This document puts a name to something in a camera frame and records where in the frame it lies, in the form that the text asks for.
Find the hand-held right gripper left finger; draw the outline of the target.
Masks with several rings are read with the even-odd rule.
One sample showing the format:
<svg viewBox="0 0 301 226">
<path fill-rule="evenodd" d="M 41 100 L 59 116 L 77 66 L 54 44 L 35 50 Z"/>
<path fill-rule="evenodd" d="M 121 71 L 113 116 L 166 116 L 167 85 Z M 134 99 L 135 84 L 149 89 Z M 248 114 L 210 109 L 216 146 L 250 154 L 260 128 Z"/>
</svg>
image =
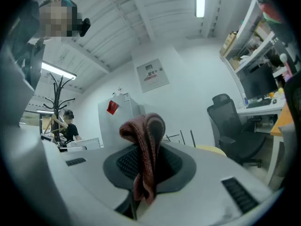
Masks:
<svg viewBox="0 0 301 226">
<path fill-rule="evenodd" d="M 78 202 L 73 205 L 79 210 L 78 223 L 83 226 L 140 226 L 134 217 L 125 216 L 130 210 L 135 215 L 130 188 L 119 183 L 130 179 L 117 166 L 117 159 L 135 146 L 109 146 L 94 150 L 61 153 L 79 189 Z"/>
</svg>

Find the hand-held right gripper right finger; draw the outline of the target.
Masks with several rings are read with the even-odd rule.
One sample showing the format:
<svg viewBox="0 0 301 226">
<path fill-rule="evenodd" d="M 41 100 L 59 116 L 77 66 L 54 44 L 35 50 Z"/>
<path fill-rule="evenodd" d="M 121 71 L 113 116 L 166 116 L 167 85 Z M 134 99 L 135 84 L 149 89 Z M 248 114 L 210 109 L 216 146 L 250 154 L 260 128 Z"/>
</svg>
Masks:
<svg viewBox="0 0 301 226">
<path fill-rule="evenodd" d="M 137 222 L 143 226 L 250 226 L 270 205 L 272 191 L 258 178 L 226 156 L 178 143 L 169 143 L 196 162 L 194 178 L 180 191 L 159 194 Z M 259 202 L 242 214 L 222 181 L 236 178 Z"/>
</svg>

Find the brown cloth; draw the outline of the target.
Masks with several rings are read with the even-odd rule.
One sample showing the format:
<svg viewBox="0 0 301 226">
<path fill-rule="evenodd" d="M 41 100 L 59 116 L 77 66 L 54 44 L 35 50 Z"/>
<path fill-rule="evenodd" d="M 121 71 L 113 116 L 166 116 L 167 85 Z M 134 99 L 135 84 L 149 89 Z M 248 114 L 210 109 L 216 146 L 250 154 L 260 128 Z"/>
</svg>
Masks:
<svg viewBox="0 0 301 226">
<path fill-rule="evenodd" d="M 133 184 L 135 201 L 144 199 L 151 205 L 156 198 L 156 164 L 165 131 L 165 122 L 157 113 L 139 115 L 119 128 L 123 139 L 138 145 L 140 169 Z"/>
</svg>

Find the round wooden side table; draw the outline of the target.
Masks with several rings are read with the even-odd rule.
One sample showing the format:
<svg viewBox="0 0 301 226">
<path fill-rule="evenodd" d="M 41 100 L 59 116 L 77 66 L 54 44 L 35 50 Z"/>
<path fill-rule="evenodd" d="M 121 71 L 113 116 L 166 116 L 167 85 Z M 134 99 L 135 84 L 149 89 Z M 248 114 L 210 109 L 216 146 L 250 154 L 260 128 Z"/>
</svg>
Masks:
<svg viewBox="0 0 301 226">
<path fill-rule="evenodd" d="M 211 151 L 214 153 L 221 154 L 223 156 L 227 156 L 226 153 L 218 147 L 210 146 L 210 145 L 196 145 L 196 148 L 206 151 Z"/>
</svg>

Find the silver refrigerator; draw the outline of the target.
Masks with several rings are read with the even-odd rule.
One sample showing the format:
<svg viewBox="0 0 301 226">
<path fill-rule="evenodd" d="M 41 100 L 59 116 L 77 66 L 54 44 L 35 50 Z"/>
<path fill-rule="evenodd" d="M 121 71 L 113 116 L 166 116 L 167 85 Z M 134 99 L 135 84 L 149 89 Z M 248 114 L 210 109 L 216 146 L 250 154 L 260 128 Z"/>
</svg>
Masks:
<svg viewBox="0 0 301 226">
<path fill-rule="evenodd" d="M 117 111 L 111 115 L 107 112 L 109 101 L 119 105 Z M 124 96 L 118 95 L 98 103 L 99 126 L 104 147 L 128 145 L 129 142 L 119 134 L 119 128 L 125 122 L 140 115 L 140 108 L 131 97 L 128 103 L 124 102 Z"/>
</svg>

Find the red paper decoration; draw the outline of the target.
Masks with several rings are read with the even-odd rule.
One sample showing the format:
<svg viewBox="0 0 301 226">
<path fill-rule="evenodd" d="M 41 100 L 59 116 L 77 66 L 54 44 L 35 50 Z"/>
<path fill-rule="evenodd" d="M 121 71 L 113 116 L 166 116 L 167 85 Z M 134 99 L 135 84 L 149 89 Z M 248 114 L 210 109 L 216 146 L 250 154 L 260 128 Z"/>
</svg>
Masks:
<svg viewBox="0 0 301 226">
<path fill-rule="evenodd" d="M 119 108 L 119 105 L 116 102 L 110 100 L 108 107 L 107 107 L 107 112 L 110 113 L 111 115 L 113 115 L 117 111 L 118 108 Z"/>
</svg>

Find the black office chair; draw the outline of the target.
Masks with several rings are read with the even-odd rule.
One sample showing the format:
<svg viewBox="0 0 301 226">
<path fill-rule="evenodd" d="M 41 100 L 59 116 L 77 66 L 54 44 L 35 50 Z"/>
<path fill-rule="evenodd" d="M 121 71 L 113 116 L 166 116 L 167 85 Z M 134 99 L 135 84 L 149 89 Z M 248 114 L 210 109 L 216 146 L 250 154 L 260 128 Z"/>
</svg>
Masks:
<svg viewBox="0 0 301 226">
<path fill-rule="evenodd" d="M 254 156 L 263 147 L 266 136 L 254 131 L 254 121 L 241 123 L 235 104 L 227 94 L 214 96 L 212 101 L 213 105 L 207 108 L 207 113 L 219 131 L 220 148 L 241 166 L 252 163 L 261 168 L 262 160 Z"/>
</svg>

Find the black coat rack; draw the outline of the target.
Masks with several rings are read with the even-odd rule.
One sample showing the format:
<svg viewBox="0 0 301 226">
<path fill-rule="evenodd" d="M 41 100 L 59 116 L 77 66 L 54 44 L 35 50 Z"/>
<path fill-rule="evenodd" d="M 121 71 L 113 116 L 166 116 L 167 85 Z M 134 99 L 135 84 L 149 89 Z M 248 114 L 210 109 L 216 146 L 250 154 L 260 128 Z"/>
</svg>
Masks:
<svg viewBox="0 0 301 226">
<path fill-rule="evenodd" d="M 46 104 L 43 104 L 43 105 L 47 109 L 53 110 L 53 114 L 56 115 L 57 119 L 59 121 L 63 122 L 63 119 L 61 119 L 61 120 L 59 119 L 59 112 L 67 106 L 67 102 L 73 101 L 73 100 L 75 100 L 75 98 L 67 99 L 67 100 L 64 100 L 64 101 L 60 102 L 60 95 L 61 95 L 61 91 L 64 88 L 65 84 L 68 83 L 69 81 L 71 81 L 71 79 L 67 79 L 67 81 L 63 82 L 64 77 L 61 76 L 60 81 L 58 82 L 54 78 L 52 73 L 49 73 L 49 75 L 54 80 L 54 83 L 53 83 L 53 86 L 54 86 L 54 100 L 46 97 L 45 99 L 52 103 L 52 107 L 49 107 Z M 56 122 L 52 122 L 52 124 L 51 124 L 50 128 L 47 130 L 47 132 L 55 130 L 57 128 L 58 128 L 58 124 Z M 63 146 L 66 145 L 66 142 L 61 142 L 60 131 L 56 131 L 56 132 L 49 133 L 49 134 L 50 134 L 51 139 L 53 139 L 54 143 L 58 147 L 63 147 Z"/>
</svg>

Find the white desk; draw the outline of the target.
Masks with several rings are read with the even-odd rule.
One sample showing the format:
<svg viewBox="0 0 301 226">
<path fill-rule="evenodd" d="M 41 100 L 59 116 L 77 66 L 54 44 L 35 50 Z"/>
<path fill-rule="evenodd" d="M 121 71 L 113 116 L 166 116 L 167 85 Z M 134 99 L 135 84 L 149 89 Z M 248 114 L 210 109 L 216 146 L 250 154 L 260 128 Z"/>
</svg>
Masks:
<svg viewBox="0 0 301 226">
<path fill-rule="evenodd" d="M 275 104 L 254 107 L 254 108 L 240 108 L 237 113 L 241 117 L 255 117 L 262 118 L 261 125 L 255 125 L 254 131 L 258 133 L 270 134 L 273 126 L 275 125 L 280 113 L 285 105 L 285 100 L 277 100 Z"/>
</svg>

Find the ceiling tube light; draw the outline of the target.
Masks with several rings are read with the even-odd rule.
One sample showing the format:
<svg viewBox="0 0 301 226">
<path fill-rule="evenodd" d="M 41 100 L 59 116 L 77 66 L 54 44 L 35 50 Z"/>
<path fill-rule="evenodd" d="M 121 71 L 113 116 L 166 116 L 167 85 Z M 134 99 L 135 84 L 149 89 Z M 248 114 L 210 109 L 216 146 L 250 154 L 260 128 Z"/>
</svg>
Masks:
<svg viewBox="0 0 301 226">
<path fill-rule="evenodd" d="M 46 71 L 49 71 L 50 73 L 55 73 L 57 75 L 60 75 L 60 76 L 63 76 L 65 78 L 68 78 L 68 79 L 71 79 L 71 80 L 75 80 L 77 75 L 73 74 L 73 73 L 70 73 L 70 72 L 67 72 L 63 69 L 60 69 L 54 65 L 51 65 L 49 63 L 46 63 L 44 61 L 42 61 L 41 63 L 41 68 L 43 70 L 46 70 Z"/>
<path fill-rule="evenodd" d="M 196 5 L 196 17 L 204 17 L 205 14 L 205 2 L 206 0 L 195 0 Z"/>
</svg>

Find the white electrical panel box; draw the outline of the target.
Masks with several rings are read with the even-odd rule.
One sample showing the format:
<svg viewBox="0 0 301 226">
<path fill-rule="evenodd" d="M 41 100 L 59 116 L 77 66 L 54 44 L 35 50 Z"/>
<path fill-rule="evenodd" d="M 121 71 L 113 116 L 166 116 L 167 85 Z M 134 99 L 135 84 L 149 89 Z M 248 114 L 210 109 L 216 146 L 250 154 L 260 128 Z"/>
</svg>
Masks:
<svg viewBox="0 0 301 226">
<path fill-rule="evenodd" d="M 169 84 L 166 72 L 159 59 L 136 68 L 142 93 Z"/>
</svg>

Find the black monitor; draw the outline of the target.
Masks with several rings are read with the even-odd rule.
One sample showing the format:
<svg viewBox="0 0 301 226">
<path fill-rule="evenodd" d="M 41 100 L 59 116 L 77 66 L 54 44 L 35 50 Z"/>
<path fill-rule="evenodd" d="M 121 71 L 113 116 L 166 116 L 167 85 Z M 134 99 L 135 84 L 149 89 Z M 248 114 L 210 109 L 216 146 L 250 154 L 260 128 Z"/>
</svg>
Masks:
<svg viewBox="0 0 301 226">
<path fill-rule="evenodd" d="M 256 69 L 240 79 L 240 82 L 248 100 L 263 98 L 263 96 L 278 90 L 272 69 L 268 65 Z"/>
</svg>

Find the cardboard box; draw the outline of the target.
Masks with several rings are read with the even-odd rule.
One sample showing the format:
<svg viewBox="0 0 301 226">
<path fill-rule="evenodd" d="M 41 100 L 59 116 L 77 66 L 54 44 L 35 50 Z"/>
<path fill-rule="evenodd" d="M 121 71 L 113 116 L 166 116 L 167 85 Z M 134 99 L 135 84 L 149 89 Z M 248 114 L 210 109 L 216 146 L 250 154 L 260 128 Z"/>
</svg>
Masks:
<svg viewBox="0 0 301 226">
<path fill-rule="evenodd" d="M 237 36 L 237 32 L 231 32 L 228 34 L 225 43 L 223 45 L 223 55 L 229 50 L 230 46 L 234 42 L 235 38 Z"/>
</svg>

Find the white shelving unit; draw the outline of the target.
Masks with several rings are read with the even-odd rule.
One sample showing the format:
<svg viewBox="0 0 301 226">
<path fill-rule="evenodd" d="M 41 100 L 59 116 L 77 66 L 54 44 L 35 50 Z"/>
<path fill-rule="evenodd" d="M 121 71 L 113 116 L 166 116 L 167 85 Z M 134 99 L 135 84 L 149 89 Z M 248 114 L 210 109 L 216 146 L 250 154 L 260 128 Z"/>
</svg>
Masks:
<svg viewBox="0 0 301 226">
<path fill-rule="evenodd" d="M 269 50 L 276 47 L 276 44 L 278 44 L 279 48 L 283 48 L 284 52 L 289 55 L 293 62 L 296 62 L 294 67 L 297 70 L 301 68 L 301 62 L 297 62 L 297 56 L 299 54 L 297 53 L 297 50 L 293 44 L 288 43 L 288 45 L 285 46 L 285 44 L 280 42 L 278 37 L 273 32 L 268 34 L 268 36 L 263 40 L 262 44 L 259 45 L 259 47 L 255 49 L 255 51 L 249 57 L 247 57 L 237 69 L 234 69 L 231 66 L 230 59 L 234 57 L 240 57 L 247 49 L 247 45 L 251 41 L 255 32 L 255 26 L 259 23 L 261 18 L 263 18 L 263 13 L 260 10 L 257 0 L 251 0 L 248 12 L 235 39 L 225 54 L 220 56 L 221 60 L 230 70 L 241 96 L 244 94 L 244 89 L 239 79 L 240 75 L 247 75 L 247 69 L 259 62 L 259 60 L 265 56 Z"/>
</svg>

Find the person's black shirt torso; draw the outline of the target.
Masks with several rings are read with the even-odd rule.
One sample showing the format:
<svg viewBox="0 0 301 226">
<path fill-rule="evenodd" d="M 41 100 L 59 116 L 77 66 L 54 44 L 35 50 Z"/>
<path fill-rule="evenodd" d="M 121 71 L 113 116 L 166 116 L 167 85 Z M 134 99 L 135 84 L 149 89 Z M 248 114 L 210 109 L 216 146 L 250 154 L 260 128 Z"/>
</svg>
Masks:
<svg viewBox="0 0 301 226">
<path fill-rule="evenodd" d="M 30 43 L 39 29 L 39 4 L 31 1 L 20 12 L 8 37 L 8 47 L 13 60 L 21 68 L 25 79 L 33 89 L 36 89 L 41 77 L 45 51 L 43 38 L 38 38 L 35 44 Z"/>
</svg>

